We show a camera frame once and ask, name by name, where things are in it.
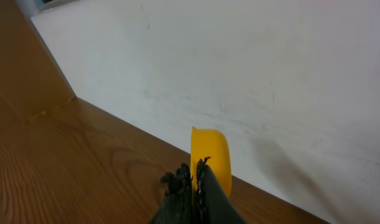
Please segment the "yellow measuring scoop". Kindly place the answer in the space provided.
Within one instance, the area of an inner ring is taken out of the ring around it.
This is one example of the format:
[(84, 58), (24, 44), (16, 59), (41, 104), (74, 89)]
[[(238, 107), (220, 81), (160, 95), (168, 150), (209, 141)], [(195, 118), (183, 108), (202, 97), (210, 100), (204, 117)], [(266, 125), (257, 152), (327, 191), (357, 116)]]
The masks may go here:
[(232, 173), (229, 146), (225, 135), (217, 129), (200, 129), (192, 127), (190, 173), (193, 177), (192, 187), (197, 187), (197, 164), (200, 159), (209, 157), (209, 165), (225, 195), (230, 197), (232, 191)]

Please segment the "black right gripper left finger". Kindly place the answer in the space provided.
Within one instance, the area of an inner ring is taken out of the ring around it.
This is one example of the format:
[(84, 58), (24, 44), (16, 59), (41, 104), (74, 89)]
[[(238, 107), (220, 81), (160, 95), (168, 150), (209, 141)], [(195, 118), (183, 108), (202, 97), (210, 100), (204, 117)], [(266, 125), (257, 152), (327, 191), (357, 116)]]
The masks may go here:
[(192, 176), (186, 163), (181, 163), (175, 173), (166, 172), (160, 178), (167, 185), (164, 199), (149, 221), (150, 224), (190, 224), (192, 212)]

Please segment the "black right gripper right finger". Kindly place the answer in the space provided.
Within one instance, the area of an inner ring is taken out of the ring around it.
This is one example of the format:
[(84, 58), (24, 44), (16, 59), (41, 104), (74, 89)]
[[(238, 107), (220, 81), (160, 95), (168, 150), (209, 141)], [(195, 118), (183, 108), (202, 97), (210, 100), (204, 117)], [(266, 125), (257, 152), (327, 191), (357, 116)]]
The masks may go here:
[(197, 222), (202, 224), (246, 224), (207, 164), (208, 159), (210, 157), (205, 157), (197, 163), (197, 189), (195, 191)]

